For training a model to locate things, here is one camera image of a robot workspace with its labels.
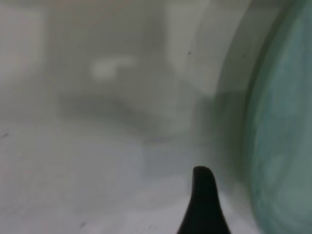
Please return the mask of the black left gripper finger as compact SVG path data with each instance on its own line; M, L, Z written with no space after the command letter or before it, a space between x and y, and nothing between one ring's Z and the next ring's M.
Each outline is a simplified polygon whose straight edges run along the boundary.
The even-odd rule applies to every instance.
M178 229L179 234L229 234L213 172L204 166L193 169L191 199Z

